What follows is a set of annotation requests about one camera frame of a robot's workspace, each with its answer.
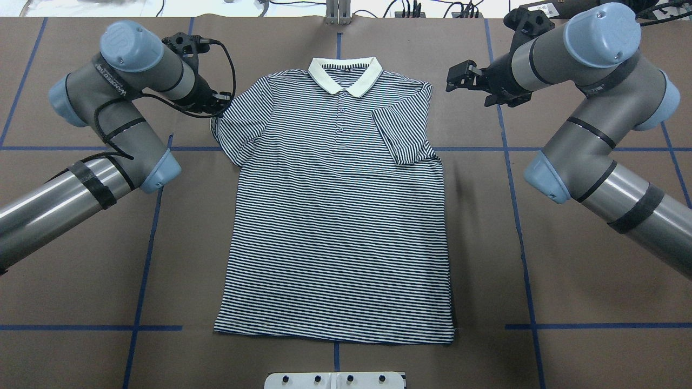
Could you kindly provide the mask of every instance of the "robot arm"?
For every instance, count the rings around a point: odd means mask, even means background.
[[[72,125],[90,126],[108,150],[74,163],[0,208],[0,274],[132,190],[153,192],[180,173],[170,149],[132,100],[151,96],[142,93],[151,88],[191,116],[221,114],[233,93],[213,91],[197,72],[197,53],[208,51],[210,44],[223,47],[183,33],[162,42],[133,21],[118,21],[101,37],[91,63],[51,88],[56,112]]]
[[[631,130],[656,127],[680,93],[637,50],[634,13],[619,3],[583,12],[559,28],[541,11],[514,10],[511,51],[488,68],[466,61],[450,69],[447,91],[489,92],[486,106],[515,107],[531,92],[567,80],[585,94],[525,170],[525,179],[556,203],[570,197],[692,278],[692,210],[614,161],[609,154]]]

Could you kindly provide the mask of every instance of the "white surface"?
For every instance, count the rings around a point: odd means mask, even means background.
[[[97,2],[95,0],[29,0],[30,5],[26,16],[45,17],[153,17],[161,8],[163,0],[114,0]],[[513,0],[513,8],[534,0]],[[433,0],[421,0],[427,17],[442,17],[449,4]],[[19,16],[25,0],[0,0],[0,16]],[[389,5],[388,0],[352,0],[351,11],[365,9],[382,17]],[[224,0],[166,0],[161,16],[163,17],[196,17],[207,13],[234,17],[256,17],[262,12],[262,5],[256,0],[234,0],[226,3]],[[452,11],[458,11],[459,5],[453,6]],[[484,0],[478,7],[486,18],[502,18],[509,10],[507,0]],[[388,17],[394,16],[394,11],[401,11],[402,1],[398,0],[390,9]],[[296,4],[279,6],[270,4],[267,17],[294,17],[307,15],[325,15],[325,6],[311,4]],[[370,17],[365,12],[358,15]]]

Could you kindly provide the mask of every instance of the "blue joint cap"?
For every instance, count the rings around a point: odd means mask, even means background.
[[[570,55],[592,68],[609,68],[632,57],[641,40],[635,13],[620,3],[605,3],[565,24],[563,41]]]
[[[173,154],[171,154],[171,149],[167,149],[140,188],[144,193],[156,192],[169,181],[176,178],[181,171],[183,170],[178,161],[173,157]]]
[[[101,35],[101,55],[119,71],[147,71],[161,61],[163,50],[161,39],[132,20],[117,21]]]
[[[666,78],[666,91],[663,93],[663,100],[661,100],[661,104],[656,108],[656,111],[644,123],[635,127],[637,131],[652,129],[662,121],[668,120],[680,104],[680,91],[668,79],[666,72],[661,71],[661,73]]]
[[[55,113],[67,120],[75,127],[86,127],[87,124],[77,115],[72,107],[70,98],[67,96],[67,75],[56,82],[48,91],[48,100],[53,106]]]
[[[529,167],[524,170],[524,179],[558,204],[570,199],[570,192],[565,183],[543,152],[538,152]]]

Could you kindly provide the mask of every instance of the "metal bracket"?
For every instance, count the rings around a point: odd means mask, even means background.
[[[273,373],[264,389],[406,389],[406,375],[397,372]]]
[[[327,0],[326,24],[351,24],[351,0]]]

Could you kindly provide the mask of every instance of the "short sleeve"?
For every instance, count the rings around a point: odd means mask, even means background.
[[[372,112],[375,126],[397,165],[412,165],[435,158],[426,136],[432,89],[425,83],[416,94]]]
[[[263,77],[233,99],[221,118],[211,120],[214,139],[234,164],[242,166],[253,155],[271,117],[272,106],[269,80]]]

